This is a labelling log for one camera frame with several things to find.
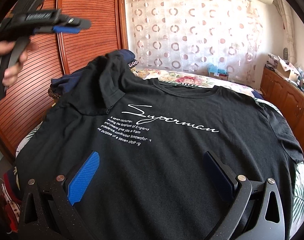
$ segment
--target drape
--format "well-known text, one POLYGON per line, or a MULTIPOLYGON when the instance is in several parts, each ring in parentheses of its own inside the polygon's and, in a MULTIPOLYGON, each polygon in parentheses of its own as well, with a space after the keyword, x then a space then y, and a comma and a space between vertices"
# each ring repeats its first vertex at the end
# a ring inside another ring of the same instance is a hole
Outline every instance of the drape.
POLYGON ((285 26, 286 40, 288 46, 288 60, 292 64, 295 64, 296 52, 294 47, 294 23, 290 9, 291 7, 286 0, 277 0, 277 3, 285 26))
POLYGON ((229 80, 254 84, 263 26, 249 0, 126 0, 127 20, 145 68, 207 75, 209 63, 229 80))

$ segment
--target box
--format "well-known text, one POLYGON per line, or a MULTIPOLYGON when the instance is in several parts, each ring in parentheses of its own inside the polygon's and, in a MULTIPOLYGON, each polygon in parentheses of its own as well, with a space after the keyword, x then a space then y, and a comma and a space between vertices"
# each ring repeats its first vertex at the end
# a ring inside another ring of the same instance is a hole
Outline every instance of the box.
POLYGON ((227 79, 229 78, 229 75, 224 75, 224 74, 219 74, 219 73, 215 74, 213 72, 210 72, 208 74, 208 76, 211 78, 216 78, 216 79, 225 80, 225 81, 227 81, 227 79))
POLYGON ((284 76, 285 78, 289 78, 290 80, 292 80, 292 81, 294 81, 294 82, 297 82, 297 80, 298 80, 298 75, 294 72, 294 71, 292 71, 292 70, 287 70, 287 71, 285 71, 284 69, 283 69, 283 67, 282 67, 282 64, 279 62, 278 64, 277 64, 277 71, 282 75, 282 76, 284 76))

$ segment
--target finger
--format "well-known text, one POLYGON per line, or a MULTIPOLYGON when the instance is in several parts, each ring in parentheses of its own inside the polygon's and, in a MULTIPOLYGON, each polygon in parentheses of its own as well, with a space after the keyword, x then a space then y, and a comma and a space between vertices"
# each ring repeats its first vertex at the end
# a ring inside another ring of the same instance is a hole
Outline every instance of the finger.
POLYGON ((13 76, 17 76, 19 72, 22 70, 23 64, 17 63, 14 66, 7 68, 4 72, 4 78, 11 78, 13 76))
POLYGON ((25 50, 25 51, 22 52, 22 54, 20 55, 20 57, 19 57, 19 62, 23 64, 24 62, 27 61, 27 59, 28 59, 28 52, 27 52, 27 50, 25 50))
POLYGON ((27 46, 27 50, 38 50, 39 49, 39 45, 36 44, 35 42, 30 42, 27 46))
POLYGON ((7 78, 7 79, 3 79, 2 84, 5 87, 9 87, 9 86, 12 86, 14 83, 16 83, 17 79, 18 79, 18 76, 13 76, 13 77, 10 77, 10 78, 7 78))
POLYGON ((13 47, 14 47, 15 42, 7 42, 7 41, 0 41, 0 56, 5 55, 9 53, 13 47))

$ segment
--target metal screw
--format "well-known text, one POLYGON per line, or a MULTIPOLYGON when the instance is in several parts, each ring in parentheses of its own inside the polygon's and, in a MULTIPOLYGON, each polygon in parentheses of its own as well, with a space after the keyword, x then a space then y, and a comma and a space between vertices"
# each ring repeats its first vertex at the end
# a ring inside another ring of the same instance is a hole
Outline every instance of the metal screw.
POLYGON ((246 177, 244 175, 238 175, 237 178, 240 180, 240 181, 245 181, 246 180, 246 177))
POLYGON ((275 180, 272 178, 268 178, 267 181, 269 184, 275 184, 275 180))
POLYGON ((34 180, 34 179, 30 179, 30 180, 28 181, 28 184, 29 184, 29 185, 33 185, 33 184, 34 184, 34 182, 35 182, 35 180, 34 180))
POLYGON ((62 181, 62 180, 64 180, 64 175, 59 175, 59 176, 57 176, 56 180, 57 180, 57 181, 62 181))

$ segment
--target dark blue gripper pad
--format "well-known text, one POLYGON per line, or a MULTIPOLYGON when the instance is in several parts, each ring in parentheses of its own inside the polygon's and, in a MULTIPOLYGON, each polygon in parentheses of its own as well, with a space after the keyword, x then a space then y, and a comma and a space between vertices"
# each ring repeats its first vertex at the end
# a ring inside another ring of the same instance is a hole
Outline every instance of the dark blue gripper pad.
POLYGON ((209 152, 203 154, 203 166, 224 202, 234 200, 234 185, 209 152))
POLYGON ((99 154, 92 152, 68 185, 68 199, 71 205, 81 200, 99 165, 99 154))

